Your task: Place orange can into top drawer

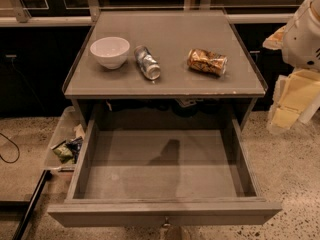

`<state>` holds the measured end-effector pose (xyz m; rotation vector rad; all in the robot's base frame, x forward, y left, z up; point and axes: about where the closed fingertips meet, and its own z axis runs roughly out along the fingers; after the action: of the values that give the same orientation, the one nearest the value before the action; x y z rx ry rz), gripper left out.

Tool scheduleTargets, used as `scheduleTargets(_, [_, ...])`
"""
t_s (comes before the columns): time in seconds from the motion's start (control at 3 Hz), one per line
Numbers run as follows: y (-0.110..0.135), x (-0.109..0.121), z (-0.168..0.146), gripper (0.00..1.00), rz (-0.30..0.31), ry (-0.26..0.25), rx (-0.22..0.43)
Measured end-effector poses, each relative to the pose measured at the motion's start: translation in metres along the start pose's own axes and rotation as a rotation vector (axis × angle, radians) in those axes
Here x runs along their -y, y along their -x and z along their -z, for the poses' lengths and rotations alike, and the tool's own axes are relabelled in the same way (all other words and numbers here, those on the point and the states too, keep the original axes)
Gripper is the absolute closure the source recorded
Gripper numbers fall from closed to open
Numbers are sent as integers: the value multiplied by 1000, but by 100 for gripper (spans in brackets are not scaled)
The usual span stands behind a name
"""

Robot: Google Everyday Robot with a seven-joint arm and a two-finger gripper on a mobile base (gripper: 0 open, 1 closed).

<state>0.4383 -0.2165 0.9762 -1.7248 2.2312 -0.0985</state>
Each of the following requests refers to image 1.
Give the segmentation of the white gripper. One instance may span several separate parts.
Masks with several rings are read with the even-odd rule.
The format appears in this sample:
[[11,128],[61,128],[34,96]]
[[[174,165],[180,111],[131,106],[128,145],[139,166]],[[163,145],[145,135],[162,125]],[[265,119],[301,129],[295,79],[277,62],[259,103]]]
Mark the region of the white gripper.
[[267,37],[262,46],[280,50],[295,69],[280,75],[273,93],[267,129],[272,134],[289,130],[297,121],[308,123],[320,108],[320,0],[305,0],[286,26]]

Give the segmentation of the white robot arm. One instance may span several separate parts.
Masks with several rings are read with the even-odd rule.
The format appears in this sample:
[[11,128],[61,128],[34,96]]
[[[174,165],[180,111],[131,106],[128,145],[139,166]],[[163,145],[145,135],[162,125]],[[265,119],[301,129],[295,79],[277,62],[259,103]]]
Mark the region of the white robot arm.
[[308,123],[320,108],[320,0],[304,0],[263,47],[280,50],[293,67],[287,77],[278,77],[268,114],[268,131],[280,134],[297,121]]

